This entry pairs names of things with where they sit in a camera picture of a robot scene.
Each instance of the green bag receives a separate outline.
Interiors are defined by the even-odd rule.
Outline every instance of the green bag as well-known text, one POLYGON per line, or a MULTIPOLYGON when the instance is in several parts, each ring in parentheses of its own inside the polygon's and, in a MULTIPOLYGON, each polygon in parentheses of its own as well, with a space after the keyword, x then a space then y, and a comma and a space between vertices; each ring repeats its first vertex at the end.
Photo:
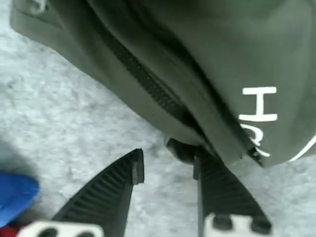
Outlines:
POLYGON ((11 26, 224 163, 315 153, 315 1, 12 0, 11 26))

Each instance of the white stripe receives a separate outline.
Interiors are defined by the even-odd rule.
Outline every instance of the white stripe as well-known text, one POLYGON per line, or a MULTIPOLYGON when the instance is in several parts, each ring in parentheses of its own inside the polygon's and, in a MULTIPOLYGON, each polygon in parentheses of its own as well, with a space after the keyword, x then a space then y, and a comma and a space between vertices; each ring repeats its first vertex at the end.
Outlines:
POLYGON ((290 159, 288 162, 292 162, 300 158, 302 155, 304 155, 312 146, 316 143, 316 134, 314 137, 306 144, 306 146, 298 153, 295 157, 290 159))

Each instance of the red object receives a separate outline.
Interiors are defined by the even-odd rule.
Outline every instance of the red object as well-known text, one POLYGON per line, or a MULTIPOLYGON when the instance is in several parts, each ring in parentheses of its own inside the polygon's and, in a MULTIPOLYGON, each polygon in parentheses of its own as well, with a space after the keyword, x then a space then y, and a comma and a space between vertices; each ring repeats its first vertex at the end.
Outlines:
POLYGON ((4 226, 0 228, 0 237, 16 237, 20 229, 21 226, 4 226))

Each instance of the gray carpet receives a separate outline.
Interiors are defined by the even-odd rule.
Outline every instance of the gray carpet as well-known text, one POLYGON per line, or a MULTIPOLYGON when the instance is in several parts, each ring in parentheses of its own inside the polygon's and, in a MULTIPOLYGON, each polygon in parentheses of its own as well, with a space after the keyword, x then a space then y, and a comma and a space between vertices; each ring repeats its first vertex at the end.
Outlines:
MULTIPOLYGON (((163 135, 56 52, 13 32, 0 2, 0 171, 36 177, 41 192, 22 219, 51 217, 80 187, 135 148, 145 151, 146 183, 132 197, 127 237, 197 236, 192 168, 163 135)), ((241 160, 231 170, 282 236, 316 236, 316 160, 270 169, 241 160)))

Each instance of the blue fabric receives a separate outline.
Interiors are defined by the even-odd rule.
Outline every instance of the blue fabric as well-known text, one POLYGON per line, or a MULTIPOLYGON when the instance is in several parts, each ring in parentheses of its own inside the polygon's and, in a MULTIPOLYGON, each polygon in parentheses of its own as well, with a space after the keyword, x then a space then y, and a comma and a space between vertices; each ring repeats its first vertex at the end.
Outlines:
POLYGON ((39 184, 23 175, 0 174, 0 228, 33 202, 39 184))

